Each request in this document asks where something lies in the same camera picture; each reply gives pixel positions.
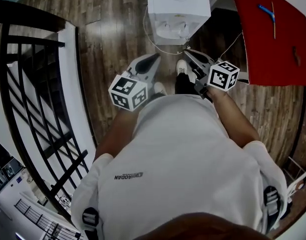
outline white cube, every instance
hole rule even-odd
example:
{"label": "white cube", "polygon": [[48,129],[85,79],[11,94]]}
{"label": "white cube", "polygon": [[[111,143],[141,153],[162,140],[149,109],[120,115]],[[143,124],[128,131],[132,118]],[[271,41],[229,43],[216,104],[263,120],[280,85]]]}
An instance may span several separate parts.
{"label": "white cube", "polygon": [[207,85],[216,87],[223,91],[228,91],[234,87],[240,69],[228,61],[212,65],[210,67]]}
{"label": "white cube", "polygon": [[115,106],[134,111],[148,99],[147,83],[117,75],[108,89]]}

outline stair step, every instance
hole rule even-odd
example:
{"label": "stair step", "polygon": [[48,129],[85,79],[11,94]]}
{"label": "stair step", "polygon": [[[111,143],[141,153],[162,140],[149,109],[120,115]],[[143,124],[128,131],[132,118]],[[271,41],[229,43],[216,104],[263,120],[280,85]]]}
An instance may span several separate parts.
{"label": "stair step", "polygon": [[[66,118],[64,116],[63,107],[60,99],[60,83],[58,82],[57,69],[55,57],[53,54],[54,50],[52,48],[46,48],[47,53],[47,72],[49,74],[49,84],[51,96],[54,101],[54,109],[58,117],[66,123]],[[40,96],[43,100],[51,107],[51,102],[49,100],[49,94],[47,90],[46,82],[46,71],[44,68],[44,46],[35,46],[35,56],[34,56],[34,66],[35,70],[32,68],[32,51],[31,49],[25,52],[22,56],[22,67],[27,77],[31,83],[38,88]]]}
{"label": "stair step", "polygon": [[[68,142],[71,138],[72,138],[72,134],[70,132],[64,134],[65,142]],[[54,142],[54,148],[56,151],[59,150],[60,147],[62,147],[63,145],[64,145],[64,141],[62,138],[59,138]],[[53,155],[55,153],[55,150],[52,148],[52,146],[49,146],[47,149],[45,149],[44,153],[46,155],[46,158],[48,159],[51,155]]]}

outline staircase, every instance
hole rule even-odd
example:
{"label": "staircase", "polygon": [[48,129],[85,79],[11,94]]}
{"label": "staircase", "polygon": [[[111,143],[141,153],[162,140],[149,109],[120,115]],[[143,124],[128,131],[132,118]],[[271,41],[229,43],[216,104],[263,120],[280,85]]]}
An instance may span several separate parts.
{"label": "staircase", "polygon": [[[46,39],[57,41],[57,33],[48,36]],[[61,81],[59,81],[57,72],[56,72],[56,62],[54,57],[54,50],[50,47],[46,48],[47,54],[47,70],[49,73],[49,85],[50,85],[50,95],[54,102],[54,109],[58,117],[67,124],[62,103],[60,97]],[[49,93],[46,82],[46,73],[44,65],[45,50],[41,45],[36,45],[35,47],[35,56],[34,56],[34,66],[33,70],[33,61],[32,61],[32,50],[29,49],[22,55],[22,68],[28,79],[31,83],[38,88],[38,92],[43,100],[51,107],[51,101],[49,99]]]}

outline blue pen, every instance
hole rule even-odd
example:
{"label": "blue pen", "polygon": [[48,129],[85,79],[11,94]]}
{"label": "blue pen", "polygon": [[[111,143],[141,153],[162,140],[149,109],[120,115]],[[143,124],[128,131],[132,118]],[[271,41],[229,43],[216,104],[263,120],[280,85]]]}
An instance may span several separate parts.
{"label": "blue pen", "polygon": [[261,4],[258,5],[258,8],[263,10],[264,12],[268,13],[270,15],[270,17],[272,18],[272,21],[274,23],[274,39],[276,39],[276,20],[275,20],[275,11],[274,11],[273,2],[272,2],[273,11],[268,10],[266,7],[262,6]]}

